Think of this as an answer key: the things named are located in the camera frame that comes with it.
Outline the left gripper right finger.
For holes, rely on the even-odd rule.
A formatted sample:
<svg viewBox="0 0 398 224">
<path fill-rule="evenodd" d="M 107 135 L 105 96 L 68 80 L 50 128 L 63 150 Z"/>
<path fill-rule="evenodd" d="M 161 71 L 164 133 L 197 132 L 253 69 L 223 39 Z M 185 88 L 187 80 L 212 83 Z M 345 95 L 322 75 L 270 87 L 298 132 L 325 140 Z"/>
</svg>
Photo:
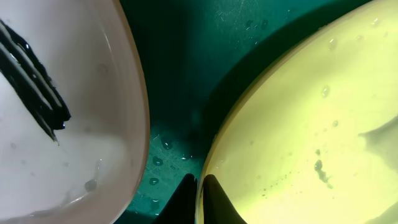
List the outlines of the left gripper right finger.
<svg viewBox="0 0 398 224">
<path fill-rule="evenodd" d="M 204 224 L 246 224 L 213 174 L 203 181 Z"/>
</svg>

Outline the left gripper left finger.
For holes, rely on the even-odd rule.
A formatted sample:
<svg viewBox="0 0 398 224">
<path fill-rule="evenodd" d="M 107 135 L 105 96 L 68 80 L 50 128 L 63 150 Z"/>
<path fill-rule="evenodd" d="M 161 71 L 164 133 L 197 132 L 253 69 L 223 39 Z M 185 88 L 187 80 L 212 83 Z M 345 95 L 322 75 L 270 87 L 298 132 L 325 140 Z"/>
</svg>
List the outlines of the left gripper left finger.
<svg viewBox="0 0 398 224">
<path fill-rule="evenodd" d="M 198 180 L 186 174 L 153 224 L 194 224 Z"/>
</svg>

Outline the white round plate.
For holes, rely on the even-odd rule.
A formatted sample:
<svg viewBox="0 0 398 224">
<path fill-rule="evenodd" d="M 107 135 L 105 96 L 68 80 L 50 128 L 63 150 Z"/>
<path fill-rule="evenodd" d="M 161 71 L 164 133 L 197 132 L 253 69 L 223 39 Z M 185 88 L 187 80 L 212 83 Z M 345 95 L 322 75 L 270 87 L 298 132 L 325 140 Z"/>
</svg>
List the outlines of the white round plate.
<svg viewBox="0 0 398 224">
<path fill-rule="evenodd" d="M 69 109 L 55 139 L 1 79 L 1 222 L 114 223 L 149 150 L 141 62 L 119 1 L 2 1 Z"/>
</svg>

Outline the yellow-green round plate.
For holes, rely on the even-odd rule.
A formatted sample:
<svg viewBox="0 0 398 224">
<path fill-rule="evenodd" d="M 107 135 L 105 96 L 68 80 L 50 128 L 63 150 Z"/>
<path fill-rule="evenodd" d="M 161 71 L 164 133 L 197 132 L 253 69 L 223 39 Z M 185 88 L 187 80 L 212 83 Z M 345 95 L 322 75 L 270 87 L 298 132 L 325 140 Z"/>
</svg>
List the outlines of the yellow-green round plate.
<svg viewBox="0 0 398 224">
<path fill-rule="evenodd" d="M 291 50 L 247 91 L 203 177 L 223 223 L 397 222 L 397 1 L 371 1 Z"/>
</svg>

